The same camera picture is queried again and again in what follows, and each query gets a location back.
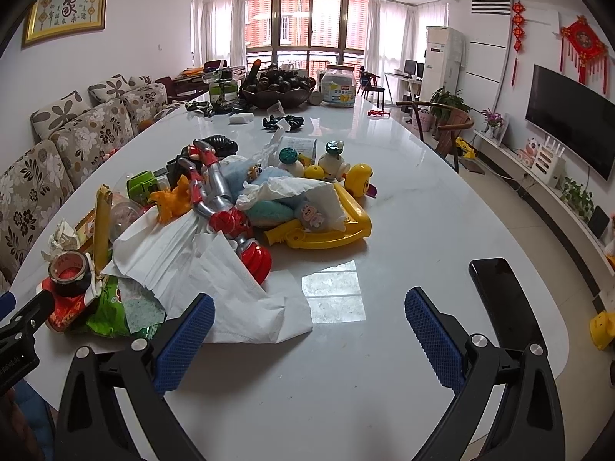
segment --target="flat screen tv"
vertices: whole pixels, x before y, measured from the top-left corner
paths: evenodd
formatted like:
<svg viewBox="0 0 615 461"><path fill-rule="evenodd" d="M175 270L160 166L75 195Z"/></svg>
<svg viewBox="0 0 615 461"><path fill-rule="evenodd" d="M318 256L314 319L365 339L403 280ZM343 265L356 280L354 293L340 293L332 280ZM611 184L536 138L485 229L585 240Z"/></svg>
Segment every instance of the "flat screen tv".
<svg viewBox="0 0 615 461"><path fill-rule="evenodd" d="M525 118L608 180L615 160L615 105L577 81L534 66Z"/></svg>

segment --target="framed calligraphy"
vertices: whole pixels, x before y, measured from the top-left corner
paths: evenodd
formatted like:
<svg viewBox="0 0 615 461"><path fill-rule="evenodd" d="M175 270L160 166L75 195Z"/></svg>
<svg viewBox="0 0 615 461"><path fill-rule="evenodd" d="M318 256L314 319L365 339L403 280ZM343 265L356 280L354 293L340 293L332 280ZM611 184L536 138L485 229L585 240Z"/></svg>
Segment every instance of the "framed calligraphy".
<svg viewBox="0 0 615 461"><path fill-rule="evenodd" d="M38 0L23 27L22 48L105 28L107 0Z"/></svg>

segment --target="fruit bowl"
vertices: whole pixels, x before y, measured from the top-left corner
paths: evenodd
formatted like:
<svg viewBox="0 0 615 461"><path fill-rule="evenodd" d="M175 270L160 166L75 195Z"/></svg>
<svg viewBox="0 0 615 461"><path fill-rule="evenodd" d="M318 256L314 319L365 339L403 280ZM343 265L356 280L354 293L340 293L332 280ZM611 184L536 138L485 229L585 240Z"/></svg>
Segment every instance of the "fruit bowl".
<svg viewBox="0 0 615 461"><path fill-rule="evenodd" d="M310 88L309 90L304 90L303 88L293 88L285 93L271 90L263 90L254 93L251 91L242 90L245 99L258 109L269 109L277 101L280 101L284 109L293 109L293 107L299 107L303 102L305 102L313 91L313 88Z"/></svg>

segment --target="red hanging decoration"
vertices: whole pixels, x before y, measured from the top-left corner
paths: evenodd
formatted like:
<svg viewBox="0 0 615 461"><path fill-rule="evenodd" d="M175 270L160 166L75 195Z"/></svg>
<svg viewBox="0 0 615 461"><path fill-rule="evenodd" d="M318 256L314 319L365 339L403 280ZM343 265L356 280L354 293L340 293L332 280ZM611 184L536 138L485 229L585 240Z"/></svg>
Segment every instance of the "red hanging decoration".
<svg viewBox="0 0 615 461"><path fill-rule="evenodd" d="M525 12L525 7L521 4L521 2L516 2L512 6L512 11L515 15L512 18L512 23L514 27L512 28L512 33L516 38L515 45L513 48L517 55L515 56L515 66L512 68L512 86L515 86L515 79L517 79L517 66L519 65L519 52L521 52L522 43L521 40L525 38L525 31L522 26L525 25L525 18L522 16L522 13Z"/></svg>
<svg viewBox="0 0 615 461"><path fill-rule="evenodd" d="M600 41L593 29L582 15L569 27L562 27L562 56L560 57L560 72L564 72L564 39L568 40L568 56L570 47L573 53L571 61L579 69L579 82L587 84L588 76L603 72L602 93L607 94L609 51Z"/></svg>

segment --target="chinese character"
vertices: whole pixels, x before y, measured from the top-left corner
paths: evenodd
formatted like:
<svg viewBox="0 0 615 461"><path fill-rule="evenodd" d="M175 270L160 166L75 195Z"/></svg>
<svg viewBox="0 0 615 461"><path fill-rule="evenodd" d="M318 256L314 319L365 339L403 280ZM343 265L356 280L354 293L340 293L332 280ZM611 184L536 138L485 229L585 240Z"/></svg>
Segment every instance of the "chinese character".
<svg viewBox="0 0 615 461"><path fill-rule="evenodd" d="M64 8L62 9L62 15L65 17L69 17L71 13L77 13L75 9L75 2L77 0L64 0Z"/></svg>

